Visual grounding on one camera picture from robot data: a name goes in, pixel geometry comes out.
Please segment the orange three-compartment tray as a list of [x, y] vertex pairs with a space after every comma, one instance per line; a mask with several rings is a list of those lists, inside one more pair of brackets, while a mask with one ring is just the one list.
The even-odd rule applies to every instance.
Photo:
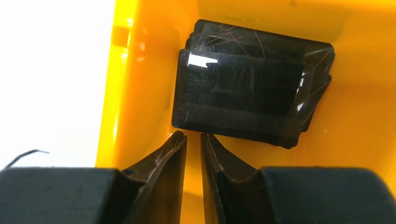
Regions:
[[335, 52], [332, 80], [295, 147], [212, 134], [228, 151], [255, 169], [368, 169], [396, 199], [393, 0], [116, 1], [97, 167], [124, 170], [181, 131], [187, 146], [179, 224], [206, 224], [203, 133], [171, 124], [179, 51], [198, 20], [326, 42]]

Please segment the black credit card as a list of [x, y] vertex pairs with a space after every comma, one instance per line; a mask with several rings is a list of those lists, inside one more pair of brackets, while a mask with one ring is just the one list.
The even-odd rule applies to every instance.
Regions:
[[304, 62], [314, 66], [302, 132], [306, 132], [314, 112], [330, 84], [334, 48], [318, 42], [207, 20], [198, 20], [185, 43], [187, 49], [210, 51], [272, 60]]

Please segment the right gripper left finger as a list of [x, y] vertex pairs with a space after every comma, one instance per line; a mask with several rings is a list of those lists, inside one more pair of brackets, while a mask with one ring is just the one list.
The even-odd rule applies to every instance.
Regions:
[[177, 224], [187, 137], [115, 168], [6, 168], [0, 173], [3, 224]]

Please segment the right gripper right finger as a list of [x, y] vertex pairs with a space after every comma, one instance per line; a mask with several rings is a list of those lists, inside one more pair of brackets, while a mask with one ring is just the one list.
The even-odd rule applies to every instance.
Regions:
[[207, 224], [393, 224], [396, 201], [364, 168], [255, 169], [203, 133], [201, 162]]

